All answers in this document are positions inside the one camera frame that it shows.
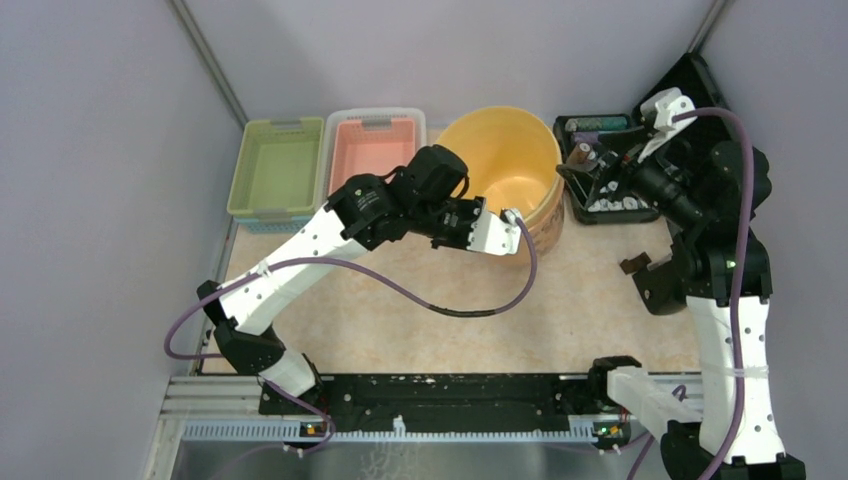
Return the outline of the orange capybara bucket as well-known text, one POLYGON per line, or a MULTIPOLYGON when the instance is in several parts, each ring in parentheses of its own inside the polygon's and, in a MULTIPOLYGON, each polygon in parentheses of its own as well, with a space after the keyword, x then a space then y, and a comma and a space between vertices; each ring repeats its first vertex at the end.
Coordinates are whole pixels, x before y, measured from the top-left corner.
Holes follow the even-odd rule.
POLYGON ((564 180, 550 185, 524 177, 496 182, 484 192, 494 213, 517 208, 530 232, 538 258, 550 252, 559 241, 564 224, 564 180))

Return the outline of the yellow capybara bucket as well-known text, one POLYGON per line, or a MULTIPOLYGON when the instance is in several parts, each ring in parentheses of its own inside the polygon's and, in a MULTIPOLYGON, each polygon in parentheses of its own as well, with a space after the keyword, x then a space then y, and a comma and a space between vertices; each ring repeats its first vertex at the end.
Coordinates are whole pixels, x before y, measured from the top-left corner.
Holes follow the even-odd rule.
POLYGON ((484 107, 446 127, 436 139, 468 168, 464 199, 484 197, 489 210, 515 208, 536 220, 559 190, 561 160, 550 128, 534 114, 509 106, 484 107))

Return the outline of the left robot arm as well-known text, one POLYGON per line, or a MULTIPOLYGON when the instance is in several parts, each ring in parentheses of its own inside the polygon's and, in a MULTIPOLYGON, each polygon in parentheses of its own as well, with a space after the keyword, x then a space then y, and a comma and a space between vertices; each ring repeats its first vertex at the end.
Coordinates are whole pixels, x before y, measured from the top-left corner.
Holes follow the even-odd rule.
POLYGON ((318 374, 279 339, 275 317, 332 268, 409 233, 429 238, 435 248, 471 249, 488 212, 484 198, 453 194, 469 184, 467 165, 441 145, 419 149, 387 174, 350 177, 262 263, 228 285, 208 280, 198 287, 220 355, 237 373, 283 388, 283 401, 295 412, 314 410, 318 374))

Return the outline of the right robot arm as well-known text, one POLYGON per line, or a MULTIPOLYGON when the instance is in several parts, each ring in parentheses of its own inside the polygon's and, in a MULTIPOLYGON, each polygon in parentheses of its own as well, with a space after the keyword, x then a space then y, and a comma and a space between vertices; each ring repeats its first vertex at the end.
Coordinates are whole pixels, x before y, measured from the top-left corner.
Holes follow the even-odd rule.
POLYGON ((709 151, 682 151, 672 165, 658 134, 601 132, 590 157, 562 174, 583 173, 610 195, 645 201, 676 227, 665 260, 624 260, 647 310, 689 311, 695 322, 703 405, 694 410, 640 368, 609 359, 586 385, 600 412, 633 412, 658 443, 673 479, 802 479, 771 406, 765 333, 773 292, 770 259, 750 223, 770 195, 769 165, 738 137, 709 151))

